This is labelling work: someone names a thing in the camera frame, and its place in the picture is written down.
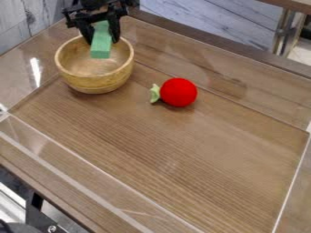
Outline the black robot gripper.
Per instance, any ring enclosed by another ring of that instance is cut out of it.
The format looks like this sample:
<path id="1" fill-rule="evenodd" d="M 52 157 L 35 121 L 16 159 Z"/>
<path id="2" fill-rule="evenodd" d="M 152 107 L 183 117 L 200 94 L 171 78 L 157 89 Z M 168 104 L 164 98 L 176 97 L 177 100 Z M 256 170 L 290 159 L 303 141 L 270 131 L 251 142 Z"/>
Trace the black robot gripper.
<path id="1" fill-rule="evenodd" d="M 128 14 L 129 0 L 73 0 L 61 10 L 68 27 L 77 27 L 88 44 L 92 43 L 95 28 L 92 23 L 108 19 L 112 41 L 120 38 L 119 19 Z"/>

